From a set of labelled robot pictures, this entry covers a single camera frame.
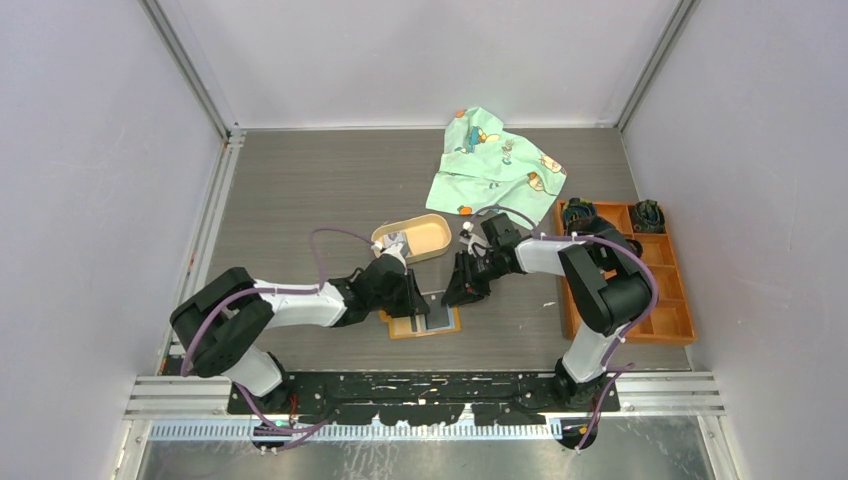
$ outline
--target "cartoon print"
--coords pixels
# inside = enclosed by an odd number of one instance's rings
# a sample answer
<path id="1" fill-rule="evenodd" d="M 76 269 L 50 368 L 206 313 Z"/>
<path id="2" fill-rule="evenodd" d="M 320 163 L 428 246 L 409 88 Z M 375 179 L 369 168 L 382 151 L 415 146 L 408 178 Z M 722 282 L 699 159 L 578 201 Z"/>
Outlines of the cartoon print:
<path id="1" fill-rule="evenodd" d="M 468 148 L 465 147 L 456 147 L 454 149 L 455 152 L 462 153 L 471 153 L 474 151 L 474 147 L 481 143 L 493 143 L 497 142 L 501 139 L 501 136 L 498 134 L 486 135 L 486 132 L 483 131 L 480 127 L 473 127 L 471 129 L 471 135 L 468 139 Z"/>
<path id="2" fill-rule="evenodd" d="M 501 150 L 504 152 L 504 158 L 501 161 L 504 162 L 504 165 L 512 165 L 512 160 L 509 157 L 512 156 L 512 146 L 515 145 L 515 140 L 507 140 L 506 144 L 501 147 Z"/>
<path id="3" fill-rule="evenodd" d="M 556 160 L 545 155 L 542 152 L 539 152 L 539 155 L 542 156 L 542 158 L 540 158 L 539 161 L 542 162 L 542 165 L 544 165 L 548 170 L 550 170 L 554 173 L 562 172 L 562 165 L 560 165 Z"/>
<path id="4" fill-rule="evenodd" d="M 538 173 L 530 172 L 527 177 L 527 184 L 529 184 L 533 190 L 541 192 L 545 189 L 545 184 L 542 183 L 542 177 L 540 177 Z"/>

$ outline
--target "green cloth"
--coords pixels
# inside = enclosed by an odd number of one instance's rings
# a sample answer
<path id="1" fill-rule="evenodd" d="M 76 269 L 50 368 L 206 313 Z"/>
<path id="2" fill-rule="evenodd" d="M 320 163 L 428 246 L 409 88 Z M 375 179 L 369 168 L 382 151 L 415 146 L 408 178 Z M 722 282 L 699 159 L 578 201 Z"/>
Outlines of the green cloth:
<path id="1" fill-rule="evenodd" d="M 433 178 L 427 208 L 470 215 L 500 205 L 539 222 L 562 186 L 565 170 L 524 137 L 503 130 L 503 122 L 475 107 L 459 112 L 445 130 L 445 150 Z M 508 213 L 524 227 L 527 222 Z"/>

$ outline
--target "orange tray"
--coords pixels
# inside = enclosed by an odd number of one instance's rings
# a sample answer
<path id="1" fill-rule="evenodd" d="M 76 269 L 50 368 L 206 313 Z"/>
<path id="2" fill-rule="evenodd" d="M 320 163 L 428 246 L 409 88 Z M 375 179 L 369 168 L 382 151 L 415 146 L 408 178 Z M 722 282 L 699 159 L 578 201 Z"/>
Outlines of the orange tray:
<path id="1" fill-rule="evenodd" d="M 554 205 L 554 224 L 557 235 L 565 235 L 565 225 L 562 223 L 562 209 L 567 202 L 557 201 Z M 612 223 L 625 238 L 635 239 L 642 243 L 644 252 L 642 261 L 651 269 L 660 287 L 657 308 L 638 327 L 627 334 L 627 340 L 633 343 L 657 345 L 689 345 L 695 341 L 695 326 L 686 300 L 686 291 L 680 276 L 677 257 L 674 254 L 668 223 L 666 233 L 634 234 L 630 222 L 630 203 L 595 202 L 598 215 Z M 559 279 L 565 299 L 565 317 L 563 335 L 573 340 L 577 329 L 583 323 L 568 282 Z"/>

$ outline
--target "white wall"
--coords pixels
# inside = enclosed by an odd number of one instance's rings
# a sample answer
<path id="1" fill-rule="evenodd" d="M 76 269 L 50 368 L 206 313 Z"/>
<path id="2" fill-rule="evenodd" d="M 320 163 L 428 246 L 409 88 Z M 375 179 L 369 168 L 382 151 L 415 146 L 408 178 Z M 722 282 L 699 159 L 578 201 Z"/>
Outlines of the white wall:
<path id="1" fill-rule="evenodd" d="M 135 1 L 0 3 L 0 477 L 106 478 L 220 140 Z"/>
<path id="2" fill-rule="evenodd" d="M 701 2 L 626 141 L 752 478 L 845 478 L 848 4 Z"/>
<path id="3" fill-rule="evenodd" d="M 255 128 L 444 125 L 474 105 L 612 125 L 677 0 L 163 3 L 218 103 Z"/>

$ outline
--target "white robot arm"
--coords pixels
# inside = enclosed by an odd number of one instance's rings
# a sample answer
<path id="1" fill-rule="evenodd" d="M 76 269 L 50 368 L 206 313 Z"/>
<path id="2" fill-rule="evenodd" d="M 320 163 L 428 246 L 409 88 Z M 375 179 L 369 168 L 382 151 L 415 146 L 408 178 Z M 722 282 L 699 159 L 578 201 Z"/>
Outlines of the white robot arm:
<path id="1" fill-rule="evenodd" d="M 647 280 L 631 260 L 614 249 L 573 240 L 522 237 L 505 214 L 482 222 L 481 227 L 486 243 L 456 253 L 442 304 L 482 300 L 490 294 L 489 282 L 508 273 L 564 276 L 584 324 L 571 348 L 556 362 L 555 394 L 566 406 L 585 402 L 603 386 L 605 355 L 611 343 L 646 309 L 651 299 Z M 595 234 L 629 248 L 614 228 Z M 201 377 L 223 375 L 243 385 L 260 403 L 273 406 L 284 402 L 284 368 L 272 355 L 253 346 L 262 331 L 292 325 L 343 327 L 363 321 L 376 310 L 393 317 L 429 313 L 414 272 L 406 267 L 400 246 L 394 247 L 384 250 L 366 269 L 320 286 L 273 284 L 254 280 L 243 268 L 228 270 L 171 316 L 174 331 L 187 345 L 186 362 L 191 361 Z M 616 275 L 605 279 L 602 270 Z M 228 302 L 239 295 L 241 298 Z M 222 302 L 229 303 L 230 310 L 221 310 L 218 305 Z M 212 314 L 215 318 L 208 322 Z M 201 328 L 207 323 L 208 330 Z"/>

